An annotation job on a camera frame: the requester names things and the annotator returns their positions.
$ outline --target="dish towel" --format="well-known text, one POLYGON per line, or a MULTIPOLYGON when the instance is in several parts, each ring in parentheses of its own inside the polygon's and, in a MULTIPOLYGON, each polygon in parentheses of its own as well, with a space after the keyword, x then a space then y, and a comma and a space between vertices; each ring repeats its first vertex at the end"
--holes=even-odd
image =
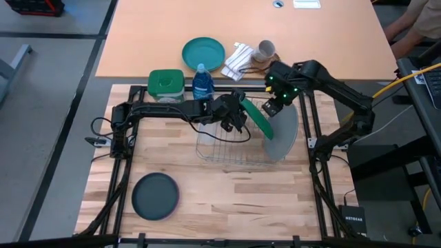
POLYGON ((249 45, 241 43, 236 51, 225 61, 225 67, 220 73, 235 81, 239 81, 245 73, 239 72, 245 64, 251 60, 254 49, 249 45))

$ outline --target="wooden work surface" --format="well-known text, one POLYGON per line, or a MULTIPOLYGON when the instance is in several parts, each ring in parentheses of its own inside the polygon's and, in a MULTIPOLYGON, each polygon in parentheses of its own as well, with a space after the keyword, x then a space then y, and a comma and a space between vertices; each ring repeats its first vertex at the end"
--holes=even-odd
MULTIPOLYGON (((106 118, 111 117, 114 105, 127 100, 129 88, 130 85, 113 85, 106 118)), ((266 93, 247 93, 247 96, 256 94, 268 96, 266 93)), ((323 93, 317 92, 316 96, 323 134, 329 134, 339 126, 334 101, 323 93)), ((195 152, 197 133, 187 123, 172 118, 142 119, 121 236, 136 238, 143 232, 148 238, 291 240, 293 235, 299 235, 302 240, 319 240, 298 99, 294 103, 300 120, 297 139, 286 159, 275 165, 227 165, 204 161, 195 152), (165 220, 144 220, 132 207, 133 187, 152 172, 170 175, 180 189, 178 207, 165 220)), ((101 132, 110 132, 107 122, 103 123, 101 132)), ((95 156, 108 152, 106 148, 97 149, 95 156)), ((346 158, 343 152, 334 154, 346 158)), ((113 164, 114 159, 108 157, 92 163, 75 232, 84 230, 104 206, 113 164)), ((338 158, 331 158, 328 164, 336 204, 342 204, 344 193, 353 189, 350 169, 338 158)), ((348 194, 347 200, 357 205, 354 192, 348 194)), ((114 213, 115 207, 110 217, 110 231, 114 213)), ((329 235, 332 235, 327 209, 325 217, 329 235)))
MULTIPOLYGON (((283 62, 315 59, 340 80, 391 80, 395 59, 370 0, 320 0, 319 10, 275 8, 272 0, 120 0, 97 76, 147 77, 152 70, 180 69, 184 45, 197 37, 221 42, 226 58, 241 42, 268 39, 283 62)), ((213 72, 223 78, 221 69, 213 72)), ((262 78, 247 74, 245 78, 262 78)))

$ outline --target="green lid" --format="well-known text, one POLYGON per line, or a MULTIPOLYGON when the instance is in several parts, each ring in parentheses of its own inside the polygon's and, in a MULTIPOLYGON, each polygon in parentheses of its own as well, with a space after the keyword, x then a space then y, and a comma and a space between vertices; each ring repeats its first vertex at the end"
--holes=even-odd
POLYGON ((150 72, 147 91, 150 96, 179 93, 185 79, 181 70, 154 70, 150 72))
POLYGON ((244 98, 240 104, 245 108, 248 116, 257 124, 263 134, 269 139, 273 139, 274 133, 268 120, 262 114, 262 112, 248 99, 244 98))

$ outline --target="wire rack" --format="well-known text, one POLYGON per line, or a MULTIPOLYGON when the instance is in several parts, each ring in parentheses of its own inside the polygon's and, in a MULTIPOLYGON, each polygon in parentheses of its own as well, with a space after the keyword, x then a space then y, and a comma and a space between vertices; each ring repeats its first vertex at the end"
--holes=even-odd
MULTIPOLYGON (((258 109, 265 103, 265 99, 258 99, 247 97, 258 109)), ((267 113, 262 111, 262 114, 268 118, 267 113)), ((275 161, 271 161, 267 156, 263 144, 265 142, 265 135, 257 124, 248 117, 245 121, 251 133, 251 139, 244 143, 228 143, 218 141, 215 138, 209 137, 206 134, 199 134, 196 142, 196 154, 199 158, 226 164, 247 164, 247 165, 271 165, 275 161)), ((248 133, 243 129, 242 134, 235 128, 233 131, 226 132, 221 123, 213 123, 209 125, 199 125, 199 131, 208 132, 218 138, 228 141, 243 141, 248 138, 248 133)))

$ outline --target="person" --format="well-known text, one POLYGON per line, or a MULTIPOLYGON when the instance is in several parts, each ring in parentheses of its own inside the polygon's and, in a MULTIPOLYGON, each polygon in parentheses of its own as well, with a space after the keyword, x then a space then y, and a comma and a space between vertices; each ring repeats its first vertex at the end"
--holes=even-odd
POLYGON ((384 29, 387 41, 409 27, 406 36, 391 46, 396 59, 406 56, 425 37, 441 38, 441 0, 411 0, 407 11, 384 29))

